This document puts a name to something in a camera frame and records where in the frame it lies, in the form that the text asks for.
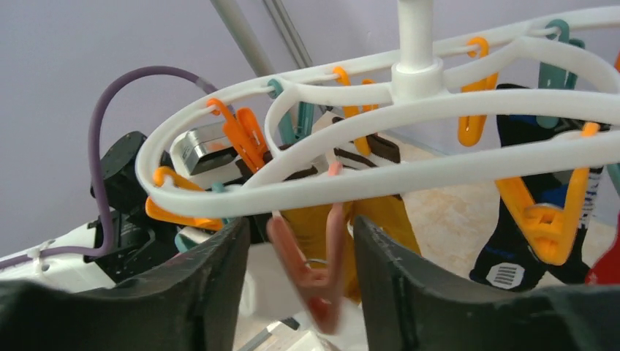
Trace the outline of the orange clothespin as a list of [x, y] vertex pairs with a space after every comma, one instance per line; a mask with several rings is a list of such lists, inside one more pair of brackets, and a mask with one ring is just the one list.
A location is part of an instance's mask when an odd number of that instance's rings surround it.
[[213, 108], [214, 115], [225, 118], [222, 130], [250, 171], [256, 173], [260, 170], [265, 165], [263, 156], [268, 147], [253, 111], [242, 107], [233, 114], [216, 98], [209, 99], [206, 105]]

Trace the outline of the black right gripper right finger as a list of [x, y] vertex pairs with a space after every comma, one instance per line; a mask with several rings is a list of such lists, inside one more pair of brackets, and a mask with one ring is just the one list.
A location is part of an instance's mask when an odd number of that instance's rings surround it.
[[617, 350], [619, 287], [508, 292], [408, 250], [366, 217], [355, 259], [370, 350]]

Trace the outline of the white plastic clip hanger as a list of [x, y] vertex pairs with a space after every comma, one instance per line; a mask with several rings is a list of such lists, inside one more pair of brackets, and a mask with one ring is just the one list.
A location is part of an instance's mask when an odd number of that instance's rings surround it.
[[[473, 114], [555, 115], [562, 118], [615, 124], [619, 121], [619, 74], [605, 60], [582, 48], [531, 32], [546, 23], [536, 18], [483, 32], [497, 52], [459, 67], [445, 69], [442, 59], [464, 52], [465, 37], [432, 39], [431, 1], [400, 1], [398, 50], [342, 61], [350, 74], [390, 69], [388, 83], [327, 86], [333, 65], [298, 69], [275, 75], [284, 82], [303, 84], [313, 104], [311, 134], [285, 145], [278, 132], [279, 153], [243, 185], [223, 193], [208, 187], [217, 172], [193, 176], [196, 190], [176, 186], [169, 175], [156, 176], [162, 155], [188, 124], [213, 111], [216, 98], [225, 105], [268, 91], [268, 77], [220, 89], [184, 107], [146, 139], [135, 169], [150, 199], [167, 211], [190, 217], [248, 216], [272, 210], [359, 200], [495, 180], [535, 173], [606, 165], [619, 160], [619, 133], [579, 137], [564, 133], [549, 141], [477, 151], [419, 165], [396, 159], [398, 148], [380, 132], [418, 122]], [[565, 89], [499, 89], [461, 92], [473, 83], [511, 64], [534, 59], [575, 73], [594, 91]]]

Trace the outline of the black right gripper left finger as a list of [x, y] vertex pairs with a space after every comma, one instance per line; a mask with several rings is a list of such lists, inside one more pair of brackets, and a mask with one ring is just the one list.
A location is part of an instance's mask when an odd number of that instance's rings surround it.
[[231, 350], [250, 245], [236, 219], [111, 289], [1, 283], [3, 350]]

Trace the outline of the white sock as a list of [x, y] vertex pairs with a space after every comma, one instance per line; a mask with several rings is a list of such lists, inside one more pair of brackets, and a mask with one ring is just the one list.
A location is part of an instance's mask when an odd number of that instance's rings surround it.
[[272, 245], [250, 246], [234, 348], [242, 347], [267, 325], [289, 317], [299, 323], [296, 333], [312, 331], [330, 342], [329, 350], [368, 349], [363, 310], [359, 305], [344, 299], [336, 334], [320, 333], [286, 277]]

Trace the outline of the white metal drying rack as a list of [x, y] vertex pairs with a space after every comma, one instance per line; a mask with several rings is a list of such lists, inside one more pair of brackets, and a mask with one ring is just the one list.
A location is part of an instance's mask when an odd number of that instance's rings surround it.
[[256, 76], [313, 65], [283, 1], [211, 0], [211, 4]]

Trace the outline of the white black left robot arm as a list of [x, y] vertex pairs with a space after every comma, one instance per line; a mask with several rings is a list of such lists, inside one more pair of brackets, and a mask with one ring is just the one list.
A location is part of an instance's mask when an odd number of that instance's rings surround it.
[[129, 132], [102, 157], [101, 166], [113, 219], [112, 248], [101, 257], [59, 254], [40, 257], [44, 249], [61, 246], [98, 248], [104, 241], [99, 219], [83, 224], [66, 235], [21, 253], [28, 262], [10, 265], [11, 256], [1, 259], [1, 279], [29, 279], [72, 293], [115, 284], [146, 272], [175, 256], [178, 228], [147, 216], [147, 194], [135, 175], [137, 152], [146, 136]]

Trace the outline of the mustard yellow sock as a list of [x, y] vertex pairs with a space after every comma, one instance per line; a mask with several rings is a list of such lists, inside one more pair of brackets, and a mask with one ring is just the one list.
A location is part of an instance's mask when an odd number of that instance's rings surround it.
[[[288, 221], [301, 252], [308, 259], [324, 260], [326, 254], [325, 227], [331, 205], [317, 205], [308, 208], [296, 208], [282, 211], [281, 215]], [[411, 222], [404, 202], [398, 195], [374, 197], [347, 202], [343, 207], [345, 242], [344, 242], [344, 296], [361, 302], [358, 284], [355, 247], [352, 226], [356, 216], [365, 216], [381, 228], [394, 241], [419, 254]]]

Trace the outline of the pink clothespin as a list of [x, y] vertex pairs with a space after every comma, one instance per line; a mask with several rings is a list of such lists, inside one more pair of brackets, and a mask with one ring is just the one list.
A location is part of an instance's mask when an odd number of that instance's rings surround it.
[[268, 221], [268, 237], [298, 297], [324, 334], [334, 334], [339, 326], [344, 290], [345, 225], [344, 204], [334, 203], [326, 220], [326, 261], [312, 268], [299, 249], [294, 232], [285, 219], [275, 214]]

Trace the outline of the teal clothespin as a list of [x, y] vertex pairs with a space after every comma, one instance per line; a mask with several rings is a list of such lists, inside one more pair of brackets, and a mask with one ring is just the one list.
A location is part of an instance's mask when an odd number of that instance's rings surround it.
[[303, 95], [303, 84], [271, 78], [267, 86], [273, 104], [265, 116], [265, 139], [269, 150], [279, 153], [273, 133], [278, 132], [285, 145], [308, 137], [314, 123], [314, 108]]

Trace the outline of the black sock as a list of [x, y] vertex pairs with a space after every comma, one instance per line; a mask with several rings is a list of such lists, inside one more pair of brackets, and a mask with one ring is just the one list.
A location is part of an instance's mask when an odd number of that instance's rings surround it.
[[583, 284], [582, 261], [601, 166], [496, 181], [499, 218], [469, 278], [501, 290], [535, 288], [545, 273], [565, 284]]

